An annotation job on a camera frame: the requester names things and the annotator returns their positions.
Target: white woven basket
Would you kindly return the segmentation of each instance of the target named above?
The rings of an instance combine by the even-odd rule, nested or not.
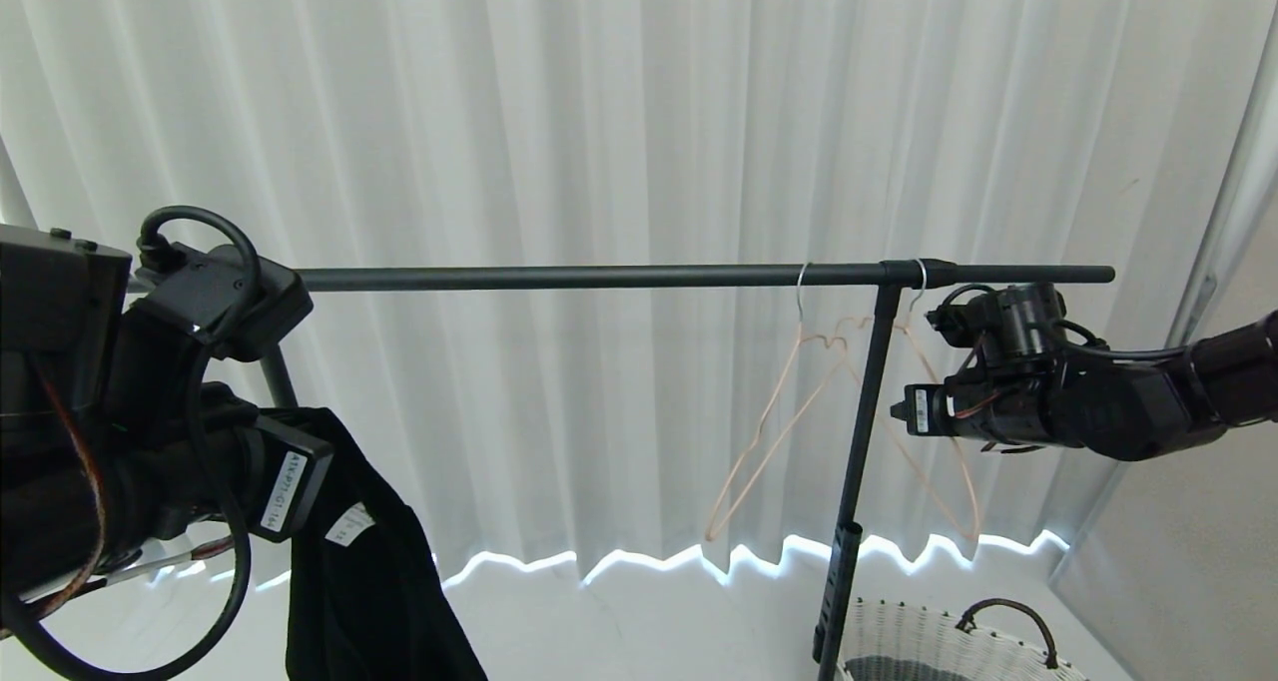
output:
[[[1048,649],[976,627],[976,612],[989,606],[1028,613],[1043,631]],[[847,612],[838,658],[847,681],[1086,681],[1072,664],[1057,658],[1043,618],[1007,599],[973,604],[958,617],[904,603],[856,599]]]

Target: white label sticker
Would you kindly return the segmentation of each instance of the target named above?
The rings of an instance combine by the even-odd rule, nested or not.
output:
[[[280,473],[275,477],[275,488],[266,502],[266,511],[262,512],[262,528],[271,532],[284,529],[284,520],[293,509],[293,497],[302,486],[302,471],[307,468],[307,457],[291,450],[284,454],[284,464],[280,464]]]
[[[914,390],[914,425],[920,434],[928,432],[928,391]]]
[[[339,546],[350,546],[357,535],[363,534],[364,529],[368,529],[373,524],[373,517],[364,511],[364,503],[357,503],[337,517],[332,529],[328,529],[328,533],[323,538]]]

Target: black clothes rack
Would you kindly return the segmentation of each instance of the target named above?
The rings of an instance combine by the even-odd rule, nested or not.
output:
[[[883,368],[892,325],[905,289],[938,289],[961,284],[1103,285],[1114,280],[1113,267],[960,266],[938,258],[879,263],[716,263],[663,267],[380,267],[300,268],[311,293],[412,293],[412,290],[585,290],[671,289],[671,286],[878,286],[864,385],[843,475],[843,491],[831,544],[826,592],[813,636],[818,681],[832,681],[852,593],[861,526],[854,521],[856,498],[869,452],[874,409],[883,385]],[[296,406],[296,395],[281,350],[262,359],[271,397],[277,406]]]

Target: gray fabric in basket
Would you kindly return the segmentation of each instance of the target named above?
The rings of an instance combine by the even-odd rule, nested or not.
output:
[[[865,655],[843,664],[855,681],[978,681],[916,661]]]

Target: beige wall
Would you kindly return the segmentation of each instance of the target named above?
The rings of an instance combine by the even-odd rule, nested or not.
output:
[[[1274,307],[1272,202],[1206,333]],[[1054,589],[1137,678],[1278,678],[1278,423],[1128,466]]]

